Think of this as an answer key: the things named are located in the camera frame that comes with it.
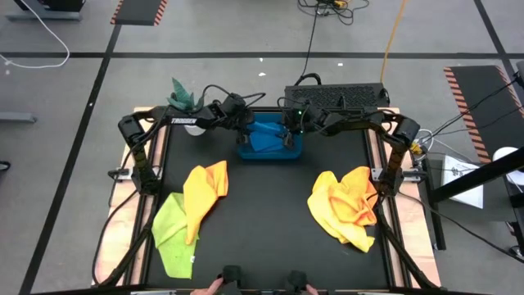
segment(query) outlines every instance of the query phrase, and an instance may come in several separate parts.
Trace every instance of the orange cable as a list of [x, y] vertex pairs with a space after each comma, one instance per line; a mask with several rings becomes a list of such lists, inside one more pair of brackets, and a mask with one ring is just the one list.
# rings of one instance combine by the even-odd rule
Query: orange cable
[[408, 0], [402, 0], [402, 4], [400, 4], [399, 14], [396, 16], [395, 25], [393, 26], [393, 30], [391, 31], [390, 40], [387, 42], [386, 53], [384, 53], [384, 60], [382, 61], [382, 69], [380, 71], [380, 83], [384, 82], [384, 70], [386, 69], [387, 55], [390, 52], [391, 43], [393, 43], [393, 39], [395, 38], [396, 28], [399, 26], [400, 19], [402, 18], [402, 14], [404, 13], [404, 7], [406, 6], [407, 2]]

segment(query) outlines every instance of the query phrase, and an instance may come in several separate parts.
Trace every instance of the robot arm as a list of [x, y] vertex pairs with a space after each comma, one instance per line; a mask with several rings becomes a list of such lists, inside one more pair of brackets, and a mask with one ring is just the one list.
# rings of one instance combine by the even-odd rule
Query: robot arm
[[[291, 134], [317, 132], [333, 136], [342, 131], [372, 129], [386, 143], [391, 145], [390, 160], [382, 171], [377, 191], [382, 196], [395, 196], [402, 184], [402, 160], [415, 139], [420, 125], [400, 114], [386, 111], [355, 109], [353, 111], [330, 112], [308, 102], [295, 103], [282, 114], [283, 124]], [[395, 122], [392, 134], [383, 123]]]
[[[153, 120], [155, 123], [146, 132], [140, 120]], [[145, 144], [158, 129], [165, 125], [195, 125], [202, 129], [221, 127], [241, 132], [254, 120], [253, 112], [246, 107], [246, 102], [231, 93], [223, 103], [214, 101], [199, 111], [187, 112], [172, 106], [153, 107], [149, 111], [137, 111], [124, 116], [118, 127], [124, 140], [131, 149], [135, 165], [131, 179], [141, 194], [156, 194], [160, 182], [147, 160]]]

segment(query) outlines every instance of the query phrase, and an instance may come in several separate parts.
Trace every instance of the crumpled yellow towel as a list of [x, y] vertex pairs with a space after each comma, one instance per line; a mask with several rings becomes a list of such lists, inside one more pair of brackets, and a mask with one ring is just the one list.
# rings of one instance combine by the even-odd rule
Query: crumpled yellow towel
[[358, 167], [338, 183], [331, 171], [321, 173], [308, 199], [311, 215], [328, 234], [341, 243], [352, 243], [368, 252], [374, 237], [368, 237], [365, 225], [375, 225], [373, 206], [377, 191], [369, 181], [370, 169]]
[[219, 197], [228, 194], [228, 164], [220, 161], [204, 168], [197, 166], [183, 184], [184, 209], [187, 217], [186, 244], [197, 236], [200, 223]]

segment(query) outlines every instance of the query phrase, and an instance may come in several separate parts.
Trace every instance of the gray floor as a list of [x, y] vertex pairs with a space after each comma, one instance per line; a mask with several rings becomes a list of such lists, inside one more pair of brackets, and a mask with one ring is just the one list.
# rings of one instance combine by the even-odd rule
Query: gray floor
[[[483, 0], [507, 52], [524, 52], [524, 25], [518, 0]], [[72, 52], [103, 52], [113, 27], [109, 19], [117, 1], [90, 0], [80, 23], [50, 22]], [[400, 0], [372, 1], [357, 11], [355, 24], [345, 27], [332, 18], [319, 19], [313, 50], [317, 52], [382, 52]], [[17, 7], [0, 0], [0, 11]], [[124, 27], [117, 52], [303, 52], [312, 17], [300, 13], [293, 0], [172, 1], [160, 26]], [[62, 52], [37, 22], [8, 22], [0, 17], [0, 51]], [[490, 36], [473, 0], [409, 2], [393, 52], [488, 52]], [[60, 62], [30, 58], [20, 63]], [[32, 111], [34, 125], [1, 123], [0, 159], [12, 162], [0, 175], [0, 286], [2, 294], [18, 293], [43, 226], [80, 117], [88, 100], [100, 59], [71, 59], [52, 70], [22, 70], [0, 66], [0, 110]], [[308, 69], [329, 84], [376, 82], [380, 59], [309, 61]], [[385, 85], [391, 105], [434, 129], [457, 115], [444, 66], [498, 65], [499, 60], [389, 60]], [[91, 260], [107, 216], [111, 180], [106, 172], [119, 164], [124, 142], [116, 122], [135, 106], [165, 103], [170, 77], [200, 92], [206, 84], [223, 85], [237, 93], [265, 91], [261, 106], [273, 106], [304, 66], [302, 58], [245, 59], [112, 59], [76, 161], [51, 241], [33, 292], [89, 286]], [[212, 92], [207, 99], [223, 99]], [[462, 122], [449, 129], [460, 129]], [[441, 140], [475, 157], [465, 134]], [[436, 144], [436, 152], [448, 152]], [[504, 224], [461, 220], [503, 247], [514, 239]], [[453, 290], [515, 294], [524, 288], [522, 267], [444, 223], [448, 250], [436, 252], [440, 278]]]

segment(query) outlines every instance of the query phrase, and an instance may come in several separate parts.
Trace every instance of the black tabletop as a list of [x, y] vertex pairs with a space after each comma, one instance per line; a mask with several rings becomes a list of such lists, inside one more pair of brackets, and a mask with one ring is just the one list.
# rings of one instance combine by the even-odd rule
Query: black tabletop
[[192, 279], [171, 279], [152, 247], [146, 283], [153, 288], [205, 288], [225, 265], [245, 273], [243, 288], [282, 289], [291, 270], [302, 270], [317, 288], [387, 288], [381, 236], [369, 253], [342, 245], [314, 220], [307, 206], [317, 176], [331, 170], [340, 178], [357, 166], [368, 166], [361, 131], [332, 138], [306, 136], [300, 159], [243, 161], [235, 133], [223, 129], [192, 137], [172, 128], [163, 173], [160, 203], [182, 192], [195, 166], [228, 161], [229, 192], [204, 219], [196, 244]]

